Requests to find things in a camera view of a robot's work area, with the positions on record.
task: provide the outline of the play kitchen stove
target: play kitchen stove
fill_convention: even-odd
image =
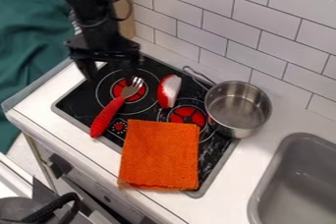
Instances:
[[[182,86],[175,107],[163,109],[158,105],[156,92],[160,80],[170,74],[181,77]],[[189,75],[145,57],[145,62],[138,69],[136,76],[144,80],[143,87],[126,100],[103,137],[99,139],[121,152],[128,119],[199,125],[199,189],[186,194],[191,197],[203,196],[230,156],[237,140],[223,137],[208,126],[204,108],[207,90]],[[53,105],[53,110],[88,133],[94,117],[114,97],[120,95],[125,85],[122,71],[117,67],[105,65],[99,70],[95,81],[85,81],[75,87]]]

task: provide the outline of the backsplash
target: backsplash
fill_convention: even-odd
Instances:
[[[134,0],[138,36],[336,121],[336,0]]]

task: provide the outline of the red handle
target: red handle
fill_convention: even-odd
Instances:
[[[125,99],[122,96],[114,98],[105,108],[95,117],[91,124],[89,134],[92,138],[98,138],[109,126],[114,115],[123,106]]]

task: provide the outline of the cable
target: cable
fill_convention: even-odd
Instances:
[[[59,224],[69,224],[75,218],[81,206],[81,200],[75,193],[68,193],[56,198],[52,202],[48,203],[47,205],[43,206],[42,208],[32,213],[31,215],[23,218],[22,220],[0,218],[0,221],[22,224],[37,223],[38,221],[50,216],[56,209],[62,208],[66,203],[70,201],[74,202],[72,208],[59,221]]]
[[[121,1],[121,0],[111,0],[111,3],[116,3],[118,1]],[[131,0],[125,0],[127,2],[127,4],[129,4],[129,13],[127,14],[127,16],[125,18],[113,18],[113,20],[115,21],[118,21],[118,22],[122,22],[126,19],[128,19],[130,17],[130,15],[132,14],[132,11],[133,11],[133,4],[131,2]]]

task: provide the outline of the green cloth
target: green cloth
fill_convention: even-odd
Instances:
[[[0,103],[68,56],[69,12],[64,0],[0,0]],[[0,152],[18,134],[0,109]]]

